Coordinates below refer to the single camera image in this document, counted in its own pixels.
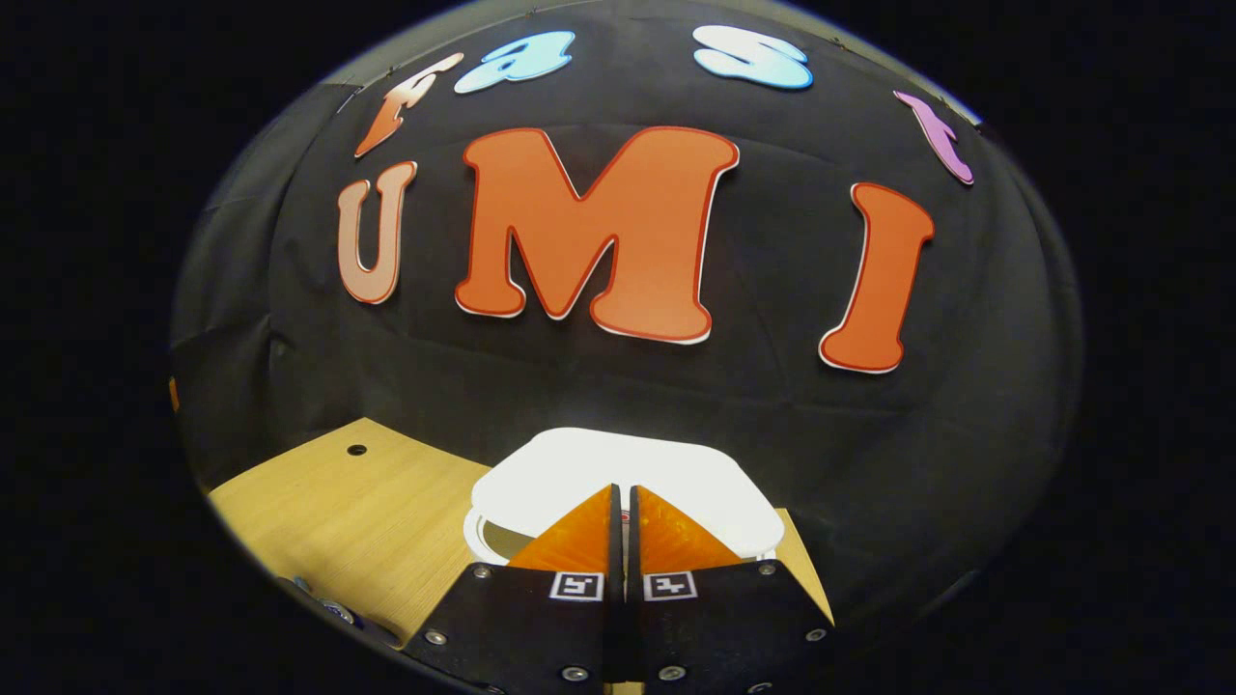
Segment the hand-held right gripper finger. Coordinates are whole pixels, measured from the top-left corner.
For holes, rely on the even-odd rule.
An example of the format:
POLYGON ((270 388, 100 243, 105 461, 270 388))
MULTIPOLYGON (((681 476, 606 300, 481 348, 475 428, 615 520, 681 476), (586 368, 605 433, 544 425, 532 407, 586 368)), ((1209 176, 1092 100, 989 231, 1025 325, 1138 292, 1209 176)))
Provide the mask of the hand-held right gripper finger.
POLYGON ((632 488, 632 673, 646 694, 821 694, 834 625, 777 560, 722 564, 719 542, 632 488))
POLYGON ((604 694, 622 534, 619 488, 604 486, 533 542, 582 550, 588 568, 468 564, 402 655, 472 694, 604 694))

